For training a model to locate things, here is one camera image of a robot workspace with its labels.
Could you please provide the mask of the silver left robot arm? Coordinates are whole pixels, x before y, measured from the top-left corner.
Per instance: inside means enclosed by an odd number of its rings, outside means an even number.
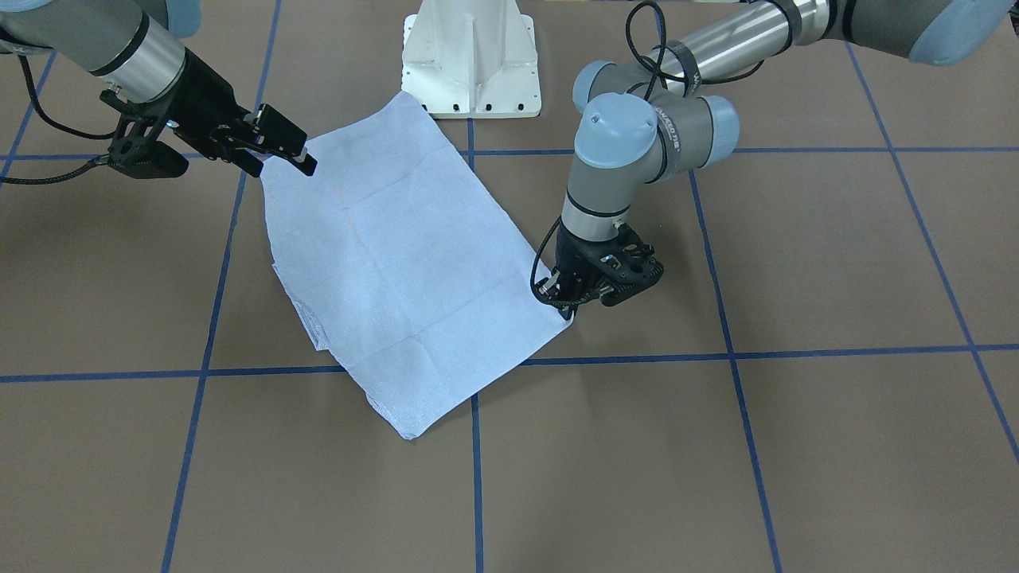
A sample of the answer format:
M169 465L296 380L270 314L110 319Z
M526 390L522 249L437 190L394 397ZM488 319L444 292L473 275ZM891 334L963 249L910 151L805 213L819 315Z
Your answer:
M703 87L745 80L821 40L948 66L1016 16L1015 1L750 1L681 39L661 32L629 63L589 63L572 86L581 121L564 210L547 233L556 263L532 279L532 294L571 319L583 304L612 307L658 283L665 269L627 225L634 195L720 162L741 134L734 105Z

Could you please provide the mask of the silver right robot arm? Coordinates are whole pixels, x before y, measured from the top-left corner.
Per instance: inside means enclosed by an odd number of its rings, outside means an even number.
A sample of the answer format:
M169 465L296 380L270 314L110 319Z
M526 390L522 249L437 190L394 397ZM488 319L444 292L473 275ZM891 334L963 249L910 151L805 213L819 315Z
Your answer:
M119 119L107 152L86 167L109 166L135 179L181 177L187 159L160 135L258 177L260 156L281 158L310 177L317 162L305 131L272 106L247 110L232 84L183 44L197 32L197 1L4 1L2 50L55 52L102 80L100 98Z

